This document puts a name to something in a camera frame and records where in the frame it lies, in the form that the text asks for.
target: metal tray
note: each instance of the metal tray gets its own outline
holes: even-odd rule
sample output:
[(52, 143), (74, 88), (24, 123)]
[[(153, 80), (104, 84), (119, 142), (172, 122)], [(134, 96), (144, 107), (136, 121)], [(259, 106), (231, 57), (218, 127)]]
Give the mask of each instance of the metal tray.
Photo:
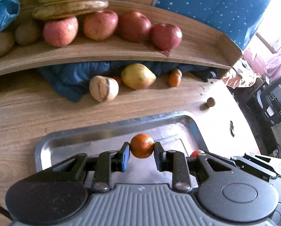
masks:
[[(200, 131), (186, 111), (176, 111), (161, 115), (147, 116), (97, 126), (59, 131), (46, 135), (35, 151), (36, 170), (41, 171), (77, 153), (98, 156), (107, 150), (119, 150), (124, 142), (130, 142), (138, 133), (149, 134), (159, 141), (164, 150), (174, 149), (186, 156), (196, 149), (207, 150)], [(85, 186), (91, 185), (93, 172), (89, 172)], [(154, 156), (138, 159), (130, 156), (125, 173), (115, 172), (111, 184), (120, 183), (169, 183), (172, 173), (159, 172)], [(196, 179), (191, 178), (192, 186)]]

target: black chair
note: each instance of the black chair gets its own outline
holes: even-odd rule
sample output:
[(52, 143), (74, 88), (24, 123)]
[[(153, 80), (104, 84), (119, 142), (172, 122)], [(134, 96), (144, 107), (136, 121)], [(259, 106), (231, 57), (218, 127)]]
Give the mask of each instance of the black chair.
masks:
[(262, 85), (255, 94), (264, 118), (271, 126), (281, 122), (281, 77), (268, 85)]

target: pink curtain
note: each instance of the pink curtain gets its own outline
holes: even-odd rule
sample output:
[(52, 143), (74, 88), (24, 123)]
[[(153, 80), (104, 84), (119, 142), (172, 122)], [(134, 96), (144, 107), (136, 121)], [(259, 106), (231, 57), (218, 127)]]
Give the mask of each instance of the pink curtain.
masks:
[[(279, 42), (274, 45), (274, 48), (276, 48), (276, 46), (281, 46), (281, 38)], [(249, 61), (250, 67), (257, 74), (265, 74), (268, 76), (270, 82), (281, 76), (281, 49), (271, 56), (265, 56), (264, 54), (260, 55), (249, 47), (244, 52), (244, 58)]]

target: wooden table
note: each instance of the wooden table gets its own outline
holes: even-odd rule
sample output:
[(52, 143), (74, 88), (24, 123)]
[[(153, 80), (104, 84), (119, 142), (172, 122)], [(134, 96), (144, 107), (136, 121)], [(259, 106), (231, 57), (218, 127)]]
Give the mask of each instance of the wooden table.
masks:
[[(216, 105), (207, 109), (209, 97)], [(194, 115), (210, 152), (228, 158), (259, 153), (245, 117), (220, 80), (204, 83), (186, 74), (180, 87), (169, 88), (164, 76), (146, 90), (121, 86), (115, 100), (101, 104), (89, 94), (78, 103), (69, 102), (35, 70), (0, 76), (0, 204), (5, 206), (9, 186), (35, 173), (34, 149), (47, 133), (179, 110)], [(9, 223), (0, 216), (0, 226)]]

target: screw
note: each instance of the screw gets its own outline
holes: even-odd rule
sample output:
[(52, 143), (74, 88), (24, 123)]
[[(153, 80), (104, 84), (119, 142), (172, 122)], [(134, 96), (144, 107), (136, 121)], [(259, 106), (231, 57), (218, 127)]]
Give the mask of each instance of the screw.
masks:
[(175, 184), (175, 188), (181, 191), (189, 190), (191, 186), (186, 182), (178, 182)]
[(103, 192), (105, 190), (108, 189), (108, 184), (104, 183), (104, 182), (96, 182), (94, 185), (93, 185), (93, 188), (97, 191), (100, 191), (100, 192)]

